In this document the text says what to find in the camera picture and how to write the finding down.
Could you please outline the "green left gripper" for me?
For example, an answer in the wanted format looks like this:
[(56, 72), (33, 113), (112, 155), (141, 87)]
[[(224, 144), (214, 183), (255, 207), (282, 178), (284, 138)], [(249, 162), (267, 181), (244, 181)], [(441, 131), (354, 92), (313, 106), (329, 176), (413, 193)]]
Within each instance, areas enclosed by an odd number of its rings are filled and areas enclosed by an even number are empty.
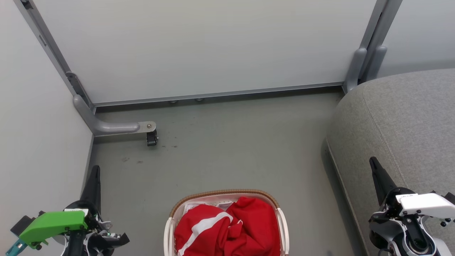
[(62, 236), (62, 256), (106, 256), (107, 245), (117, 248), (130, 243), (126, 233), (106, 234), (101, 224), (101, 169), (94, 165), (81, 195), (63, 211), (40, 212), (38, 217), (20, 220), (21, 249), (40, 250), (47, 239)]

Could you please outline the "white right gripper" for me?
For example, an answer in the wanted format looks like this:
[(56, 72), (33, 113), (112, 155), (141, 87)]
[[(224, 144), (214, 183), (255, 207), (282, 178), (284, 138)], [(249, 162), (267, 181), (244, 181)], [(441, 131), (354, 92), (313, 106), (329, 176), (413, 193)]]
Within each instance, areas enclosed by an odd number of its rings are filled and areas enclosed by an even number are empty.
[(369, 239), (380, 251), (448, 251), (446, 243), (426, 229), (429, 218), (443, 227), (454, 221), (453, 193), (418, 194), (396, 186), (376, 157), (369, 159), (380, 208), (369, 219)]

